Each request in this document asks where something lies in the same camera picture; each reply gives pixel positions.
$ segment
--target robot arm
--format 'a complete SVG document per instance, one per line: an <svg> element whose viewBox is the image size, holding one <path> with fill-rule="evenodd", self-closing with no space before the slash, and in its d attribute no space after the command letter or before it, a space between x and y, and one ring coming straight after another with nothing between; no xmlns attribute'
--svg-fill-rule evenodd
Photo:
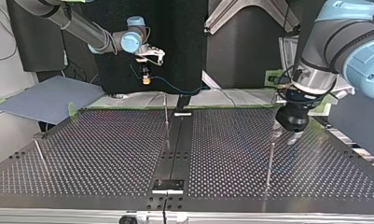
<svg viewBox="0 0 374 224"><path fill-rule="evenodd" d="M72 11L59 0L15 0L21 7L41 18L53 21L88 44L93 53L103 54L124 50L138 57L138 63L151 62L163 65L164 51L147 44L149 33L142 17L130 17L127 20L128 30L110 34L96 23L89 21Z"/></svg>
<svg viewBox="0 0 374 224"><path fill-rule="evenodd" d="M328 0L315 21L292 83L281 93L287 101L276 115L288 131L301 133L314 109L343 76L374 99L374 4L365 0Z"/></svg>

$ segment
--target perforated metal table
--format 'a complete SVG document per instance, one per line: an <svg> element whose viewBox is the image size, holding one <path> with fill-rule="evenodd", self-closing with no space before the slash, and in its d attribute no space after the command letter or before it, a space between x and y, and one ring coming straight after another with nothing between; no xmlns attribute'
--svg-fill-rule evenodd
<svg viewBox="0 0 374 224"><path fill-rule="evenodd" d="M293 146L275 108L93 110L0 163L0 208L374 215L374 167L318 122ZM275 145L267 186L270 146ZM153 194L182 180L181 195Z"/></svg>

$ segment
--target light blue robot joint cap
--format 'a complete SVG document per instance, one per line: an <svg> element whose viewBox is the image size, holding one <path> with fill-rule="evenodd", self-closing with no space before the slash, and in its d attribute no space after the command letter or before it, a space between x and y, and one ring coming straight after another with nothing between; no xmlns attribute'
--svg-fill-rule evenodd
<svg viewBox="0 0 374 224"><path fill-rule="evenodd" d="M141 37L135 32L128 32L120 40L120 46L129 53L134 53L137 51L141 45L143 40Z"/></svg>
<svg viewBox="0 0 374 224"><path fill-rule="evenodd" d="M127 23L128 26L145 26L144 18L141 16L129 17Z"/></svg>
<svg viewBox="0 0 374 224"><path fill-rule="evenodd" d="M366 0L327 0L315 21L367 20L372 21L374 3Z"/></svg>
<svg viewBox="0 0 374 224"><path fill-rule="evenodd" d="M374 40L350 54L343 75L356 89L374 99Z"/></svg>

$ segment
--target black backdrop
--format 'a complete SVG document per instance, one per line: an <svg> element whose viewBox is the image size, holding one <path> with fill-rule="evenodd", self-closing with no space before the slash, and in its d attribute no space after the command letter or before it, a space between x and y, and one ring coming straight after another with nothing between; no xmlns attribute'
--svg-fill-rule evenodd
<svg viewBox="0 0 374 224"><path fill-rule="evenodd" d="M102 0L83 5L82 10L87 18L110 32L126 30L126 20L130 16L144 17L145 24L152 30L149 43L166 52L162 67L151 65L151 76L164 77L182 91L194 91L201 86L207 0ZM150 86L144 86L130 69L132 64L137 70L138 63L128 53L96 55L95 59L107 93L180 93L160 79L153 79Z"/></svg>

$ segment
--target white wall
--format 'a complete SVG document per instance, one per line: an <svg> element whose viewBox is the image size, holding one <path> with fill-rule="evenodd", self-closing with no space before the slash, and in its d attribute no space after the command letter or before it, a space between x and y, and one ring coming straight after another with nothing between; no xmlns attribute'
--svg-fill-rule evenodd
<svg viewBox="0 0 374 224"><path fill-rule="evenodd" d="M7 8L6 1L0 0L0 6ZM10 30L7 19L1 13L0 19ZM15 41L0 25L0 58L12 53L14 46ZM23 72L18 53L12 58L0 62L0 97L9 96L32 87L34 84L32 74ZM33 134L37 132L39 132L39 129L36 121L1 113L0 161L29 144Z"/></svg>

